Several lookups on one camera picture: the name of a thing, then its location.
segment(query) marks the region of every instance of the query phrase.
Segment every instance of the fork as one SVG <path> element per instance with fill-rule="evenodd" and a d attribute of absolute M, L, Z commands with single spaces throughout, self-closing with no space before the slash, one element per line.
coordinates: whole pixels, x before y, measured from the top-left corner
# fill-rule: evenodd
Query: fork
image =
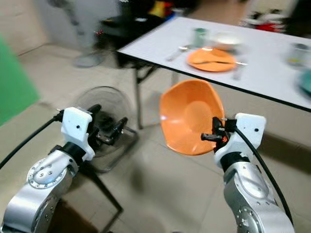
<path fill-rule="evenodd" d="M 201 65 L 201 64 L 207 64 L 207 63 L 234 64 L 233 62 L 221 62 L 221 61 L 193 62 L 192 64 Z M 235 64 L 240 65 L 240 66 L 247 65 L 247 63 L 244 63 L 244 62 L 235 62 Z"/>

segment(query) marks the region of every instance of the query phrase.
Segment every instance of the green cup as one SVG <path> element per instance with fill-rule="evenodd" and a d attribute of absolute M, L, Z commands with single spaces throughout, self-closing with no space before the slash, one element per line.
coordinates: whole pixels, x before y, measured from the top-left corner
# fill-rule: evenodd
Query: green cup
<path fill-rule="evenodd" d="M 204 28 L 194 29 L 193 47 L 202 48 L 206 45 L 207 30 Z"/>

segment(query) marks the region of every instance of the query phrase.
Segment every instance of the cup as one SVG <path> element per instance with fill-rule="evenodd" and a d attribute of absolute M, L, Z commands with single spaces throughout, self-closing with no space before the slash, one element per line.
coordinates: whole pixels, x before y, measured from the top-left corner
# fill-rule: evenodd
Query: cup
<path fill-rule="evenodd" d="M 204 28 L 194 29 L 193 47 L 202 48 L 206 45 L 208 31 Z"/>
<path fill-rule="evenodd" d="M 304 44 L 293 44 L 293 48 L 287 59 L 292 66 L 303 66 L 307 61 L 309 47 Z"/>

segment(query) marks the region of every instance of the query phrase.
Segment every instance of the electric fan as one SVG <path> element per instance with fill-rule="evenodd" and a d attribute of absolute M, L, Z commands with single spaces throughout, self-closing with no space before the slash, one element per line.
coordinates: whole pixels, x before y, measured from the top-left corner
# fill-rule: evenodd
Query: electric fan
<path fill-rule="evenodd" d="M 73 106 L 88 109 L 94 103 L 102 106 L 94 125 L 99 128 L 97 135 L 99 143 L 101 141 L 104 143 L 100 143 L 91 163 L 97 172 L 104 173 L 111 170 L 136 143 L 138 134 L 130 128 L 132 126 L 130 102 L 121 91 L 110 86 L 95 87 L 78 97 Z M 113 143 L 107 143 L 107 138 L 112 138 L 111 135 L 118 122 L 125 118 L 127 123 L 123 133 Z"/>
<path fill-rule="evenodd" d="M 52 7 L 63 9 L 70 20 L 70 23 L 75 28 L 79 46 L 82 50 L 82 55 L 76 57 L 73 65 L 76 67 L 94 67 L 103 61 L 103 56 L 94 51 L 93 46 L 88 45 L 86 40 L 86 32 L 84 32 L 78 17 L 76 15 L 74 5 L 69 0 L 48 0 L 48 4 Z"/>

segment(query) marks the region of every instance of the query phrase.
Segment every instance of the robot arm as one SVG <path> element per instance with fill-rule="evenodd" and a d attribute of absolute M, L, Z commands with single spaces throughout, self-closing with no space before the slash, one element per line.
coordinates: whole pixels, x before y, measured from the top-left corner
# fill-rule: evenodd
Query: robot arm
<path fill-rule="evenodd" d="M 228 128 L 238 127 L 257 148 L 266 120 L 262 116 L 237 114 L 236 120 L 222 127 L 214 119 L 213 133 L 202 134 L 202 140 L 216 141 L 215 163 L 225 172 L 225 200 L 231 208 L 238 233 L 294 233 L 293 225 L 278 207 L 271 186 L 258 167 L 251 163 L 253 153 L 244 140 L 234 132 L 223 142 Z"/>
<path fill-rule="evenodd" d="M 88 111 L 73 107 L 64 110 L 60 121 L 65 145 L 56 146 L 29 170 L 25 185 L 5 210 L 1 233 L 47 232 L 54 209 L 71 186 L 79 166 L 92 160 L 94 150 L 99 146 L 97 139 L 103 141 L 94 126 L 100 109 L 100 105 L 94 105 Z M 122 133 L 126 122 L 126 118 L 120 120 L 112 135 L 105 137 L 104 141 L 112 144 Z"/>

